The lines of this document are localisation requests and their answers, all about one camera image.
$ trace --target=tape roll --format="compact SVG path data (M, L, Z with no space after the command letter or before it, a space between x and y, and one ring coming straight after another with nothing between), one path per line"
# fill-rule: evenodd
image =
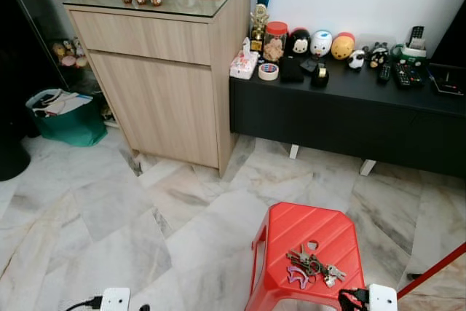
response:
M278 66L273 63L264 63L259 66L259 78L262 80L276 80L278 78Z

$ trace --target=tissue box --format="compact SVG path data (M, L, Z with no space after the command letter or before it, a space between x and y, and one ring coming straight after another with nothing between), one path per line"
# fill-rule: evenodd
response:
M252 51L248 57L245 57L242 50L238 52L237 57L234 58L230 65L230 76L234 78L250 79L256 68L259 53Z

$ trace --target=jar with red lid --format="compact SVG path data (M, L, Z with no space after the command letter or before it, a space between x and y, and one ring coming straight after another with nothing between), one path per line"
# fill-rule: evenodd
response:
M283 22L269 22L265 28L264 58L277 62L285 53L288 26Z

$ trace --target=cabinet door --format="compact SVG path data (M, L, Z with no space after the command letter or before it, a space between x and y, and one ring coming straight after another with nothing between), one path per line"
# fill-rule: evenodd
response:
M209 68L100 52L90 56L133 149L218 167Z

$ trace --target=marble floor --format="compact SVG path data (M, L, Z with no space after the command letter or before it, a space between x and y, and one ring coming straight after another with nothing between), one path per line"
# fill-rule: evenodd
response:
M269 205L297 202L355 222L366 282L400 289L466 239L465 183L410 168L242 136L223 178L132 158L118 130L97 146L25 139L28 169L0 182L0 310L65 310L109 286L130 310L244 310L250 242ZM310 310L281 302L277 310Z

